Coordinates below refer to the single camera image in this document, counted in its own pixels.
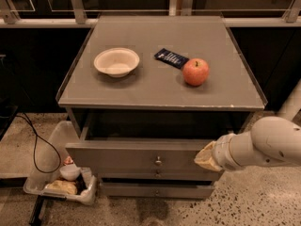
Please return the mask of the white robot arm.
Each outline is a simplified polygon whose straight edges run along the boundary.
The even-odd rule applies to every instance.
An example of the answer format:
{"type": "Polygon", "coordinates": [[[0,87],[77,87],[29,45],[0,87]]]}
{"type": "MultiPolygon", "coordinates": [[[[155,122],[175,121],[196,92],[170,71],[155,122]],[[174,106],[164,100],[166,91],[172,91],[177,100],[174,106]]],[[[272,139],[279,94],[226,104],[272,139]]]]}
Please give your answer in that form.
{"type": "Polygon", "coordinates": [[[300,166],[301,127],[280,117],[264,117],[247,132],[227,134],[210,142],[194,162],[213,171],[300,166]]]}

